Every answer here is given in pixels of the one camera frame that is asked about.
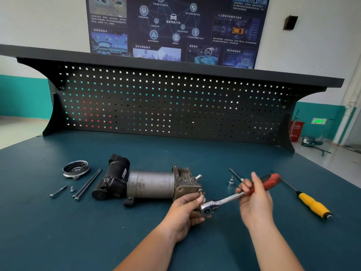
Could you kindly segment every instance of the green exit sign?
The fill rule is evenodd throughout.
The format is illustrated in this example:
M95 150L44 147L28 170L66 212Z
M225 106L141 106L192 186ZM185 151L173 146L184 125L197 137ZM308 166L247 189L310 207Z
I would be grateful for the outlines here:
M327 119L319 119L319 118L313 118L312 124L315 125L324 125L326 123Z

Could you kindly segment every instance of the hand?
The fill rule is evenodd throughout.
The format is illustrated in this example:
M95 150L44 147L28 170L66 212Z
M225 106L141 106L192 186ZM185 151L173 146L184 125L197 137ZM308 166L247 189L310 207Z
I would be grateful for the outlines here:
M161 230L166 232L175 242L182 241L191 226L204 222L199 206L203 202L199 193L191 193L175 200L164 220L160 223Z
M241 217L248 230L257 225L273 224L271 195L269 191L265 191L262 181L255 172L251 173L251 177L253 183L245 179L239 188L236 188L236 193L242 190L248 192L255 185L255 191L251 196L243 196L239 199Z

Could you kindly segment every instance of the blue workbench top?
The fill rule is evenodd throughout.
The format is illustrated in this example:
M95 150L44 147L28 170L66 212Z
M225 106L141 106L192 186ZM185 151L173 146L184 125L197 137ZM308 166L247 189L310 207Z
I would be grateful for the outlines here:
M174 163L202 174L208 200L234 193L228 168L249 177L274 171L334 214L324 221L283 183L271 190L274 221L305 270L357 270L361 251L361 189L300 155L261 144L100 132L59 132L0 150L0 270L111 271L163 219L170 200L124 208L122 200L95 201L77 190L98 168L104 175L112 154L130 169L170 172ZM62 167L88 161L79 181ZM68 185L60 196L49 195ZM192 228L175 247L169 270L259 270L237 201Z

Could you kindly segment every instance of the poster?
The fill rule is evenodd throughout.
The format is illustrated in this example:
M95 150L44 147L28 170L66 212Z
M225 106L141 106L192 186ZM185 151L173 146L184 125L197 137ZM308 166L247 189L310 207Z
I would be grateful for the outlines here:
M268 0L86 0L92 53L254 68Z

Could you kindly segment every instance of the yellow car image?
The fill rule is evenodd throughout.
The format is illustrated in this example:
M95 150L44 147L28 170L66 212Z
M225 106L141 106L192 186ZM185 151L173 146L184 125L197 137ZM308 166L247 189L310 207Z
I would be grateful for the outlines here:
M233 34L243 34L243 28L234 27L232 30Z

